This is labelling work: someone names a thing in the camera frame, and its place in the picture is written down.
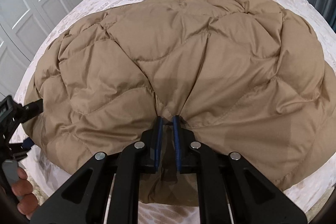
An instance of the metal rivet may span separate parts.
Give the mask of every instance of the metal rivet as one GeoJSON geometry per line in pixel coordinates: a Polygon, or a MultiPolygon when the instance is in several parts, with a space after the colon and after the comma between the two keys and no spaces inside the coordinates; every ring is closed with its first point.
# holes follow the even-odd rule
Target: metal rivet
{"type": "Polygon", "coordinates": [[[144,148],[145,144],[143,142],[136,142],[134,144],[134,147],[137,148],[137,149],[144,148]]]}
{"type": "Polygon", "coordinates": [[[238,152],[232,152],[230,154],[230,158],[233,160],[239,160],[240,159],[240,154],[238,152]]]}
{"type": "Polygon", "coordinates": [[[192,148],[194,148],[194,149],[198,149],[198,148],[201,147],[201,143],[199,143],[199,142],[192,142],[192,143],[190,144],[190,146],[191,146],[192,148]]]}
{"type": "Polygon", "coordinates": [[[102,160],[103,158],[105,158],[105,154],[103,152],[98,152],[97,154],[95,154],[94,157],[96,158],[96,160],[102,160]]]}

